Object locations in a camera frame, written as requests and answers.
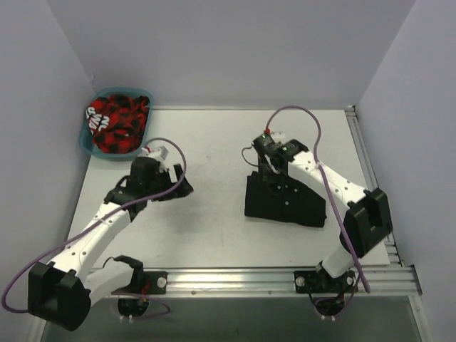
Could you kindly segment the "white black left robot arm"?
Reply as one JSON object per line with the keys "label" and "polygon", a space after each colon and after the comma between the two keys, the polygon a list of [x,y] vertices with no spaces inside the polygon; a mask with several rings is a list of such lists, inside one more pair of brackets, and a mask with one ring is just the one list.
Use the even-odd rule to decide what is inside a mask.
{"label": "white black left robot arm", "polygon": [[194,188],[184,165],[175,164],[177,181],[158,157],[137,157],[128,175],[111,189],[95,216],[68,246],[47,263],[36,262],[28,272],[27,311],[68,331],[76,330],[91,307],[117,290],[143,297],[146,287],[143,263],[116,256],[93,270],[94,263],[114,238],[133,223],[148,202],[186,197]]}

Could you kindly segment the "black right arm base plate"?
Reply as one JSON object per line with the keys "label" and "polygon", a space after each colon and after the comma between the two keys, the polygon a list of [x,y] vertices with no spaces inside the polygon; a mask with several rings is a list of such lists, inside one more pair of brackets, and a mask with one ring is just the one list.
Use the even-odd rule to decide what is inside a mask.
{"label": "black right arm base plate", "polygon": [[295,291],[299,294],[344,294],[351,290],[356,282],[354,271],[347,271],[332,278],[327,271],[295,271]]}

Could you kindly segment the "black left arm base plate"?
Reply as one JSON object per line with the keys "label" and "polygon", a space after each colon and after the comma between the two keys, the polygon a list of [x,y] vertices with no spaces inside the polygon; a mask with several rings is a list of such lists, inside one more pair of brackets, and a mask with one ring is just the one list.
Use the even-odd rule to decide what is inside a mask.
{"label": "black left arm base plate", "polygon": [[167,291],[166,271],[143,271],[135,276],[132,292],[143,295],[162,295]]}

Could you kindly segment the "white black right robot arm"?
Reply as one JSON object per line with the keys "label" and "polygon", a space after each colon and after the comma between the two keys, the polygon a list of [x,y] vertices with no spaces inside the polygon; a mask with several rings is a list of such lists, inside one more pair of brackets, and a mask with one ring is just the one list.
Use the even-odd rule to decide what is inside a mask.
{"label": "white black right robot arm", "polygon": [[307,147],[282,133],[264,132],[251,147],[257,164],[247,178],[246,216],[323,228],[327,212],[333,212],[337,241],[316,273],[318,287],[333,291],[341,276],[361,266],[392,232],[387,194],[358,185],[326,165],[318,144]]}

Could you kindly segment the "black long sleeve shirt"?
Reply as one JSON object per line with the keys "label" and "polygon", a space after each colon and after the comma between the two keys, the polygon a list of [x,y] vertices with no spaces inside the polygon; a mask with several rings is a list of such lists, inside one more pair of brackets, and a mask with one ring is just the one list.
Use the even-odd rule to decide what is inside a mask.
{"label": "black long sleeve shirt", "polygon": [[265,181],[253,171],[247,176],[244,215],[321,229],[327,218],[326,201],[290,177],[279,175]]}

